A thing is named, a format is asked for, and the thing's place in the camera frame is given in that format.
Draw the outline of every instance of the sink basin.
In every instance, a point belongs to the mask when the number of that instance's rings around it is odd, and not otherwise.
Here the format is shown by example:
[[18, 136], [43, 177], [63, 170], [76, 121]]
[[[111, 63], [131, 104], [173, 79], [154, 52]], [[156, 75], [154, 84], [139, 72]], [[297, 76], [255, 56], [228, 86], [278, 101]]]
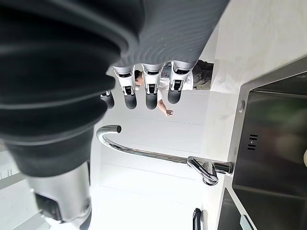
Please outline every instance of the sink basin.
[[253, 89], [232, 188], [257, 229], [307, 230], [306, 149], [306, 74]]
[[241, 214], [225, 188], [217, 230], [240, 230], [240, 218]]

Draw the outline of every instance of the faucet spout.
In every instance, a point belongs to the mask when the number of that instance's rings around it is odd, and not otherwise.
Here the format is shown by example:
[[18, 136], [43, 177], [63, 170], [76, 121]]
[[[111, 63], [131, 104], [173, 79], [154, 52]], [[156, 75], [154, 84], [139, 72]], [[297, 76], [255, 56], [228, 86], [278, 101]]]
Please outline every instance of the faucet spout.
[[174, 163], [187, 164], [189, 167], [195, 169], [202, 176], [203, 182], [209, 186], [216, 185], [218, 183], [217, 173], [230, 175], [233, 172], [231, 162], [212, 161], [199, 157], [184, 158], [157, 152], [144, 151], [140, 149], [132, 149], [115, 143], [105, 137], [106, 134], [118, 134], [120, 132], [121, 126], [109, 125], [99, 128], [96, 132], [96, 136], [105, 146], [122, 153], [163, 161], [171, 161]]

